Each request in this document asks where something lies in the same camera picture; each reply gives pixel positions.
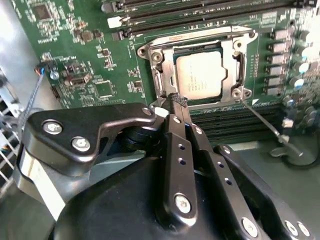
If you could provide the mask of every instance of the black connector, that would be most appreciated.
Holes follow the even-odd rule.
[[[35,66],[35,70],[41,73],[41,69],[44,69],[45,72],[49,73],[55,71],[57,68],[57,63],[55,60],[48,60],[40,62],[37,66]]]

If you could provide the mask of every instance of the cpu socket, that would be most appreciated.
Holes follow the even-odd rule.
[[[258,34],[243,26],[225,26],[156,38],[137,50],[150,61],[160,106],[171,93],[189,100],[189,109],[236,104],[250,98],[244,88],[247,45]]]

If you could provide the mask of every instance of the metal frame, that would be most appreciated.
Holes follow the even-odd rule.
[[[258,34],[251,28],[243,26],[225,26],[215,29],[206,29],[191,33],[159,37],[137,50],[139,57],[150,61],[155,93],[158,106],[162,98],[171,93],[179,92],[177,71],[174,64],[176,50],[194,46],[209,46],[220,44],[223,49],[222,67],[227,70],[227,76],[221,81],[222,96],[215,103],[191,105],[190,110],[206,109],[232,105],[240,100],[250,98],[252,91],[244,88],[247,68],[247,45],[257,39]],[[240,56],[240,66],[233,56]]]

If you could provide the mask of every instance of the metal lever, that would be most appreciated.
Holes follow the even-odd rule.
[[[163,186],[156,215],[165,228],[182,232],[198,217],[192,146],[182,119],[170,114],[164,124]]]
[[[229,168],[241,183],[241,192],[250,196],[259,209],[263,229],[272,239],[314,240],[315,237],[292,209],[245,163],[240,155],[225,145],[215,148],[226,160]]]
[[[222,227],[228,239],[269,240],[256,223],[225,159],[214,153],[201,128],[192,124],[189,130],[195,149],[193,156],[197,162],[202,162],[200,165],[211,177],[212,195],[218,204],[215,210],[223,220]]]

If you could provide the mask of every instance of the motherboard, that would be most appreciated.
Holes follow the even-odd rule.
[[[318,117],[316,0],[10,0],[63,108],[188,98],[211,142]]]

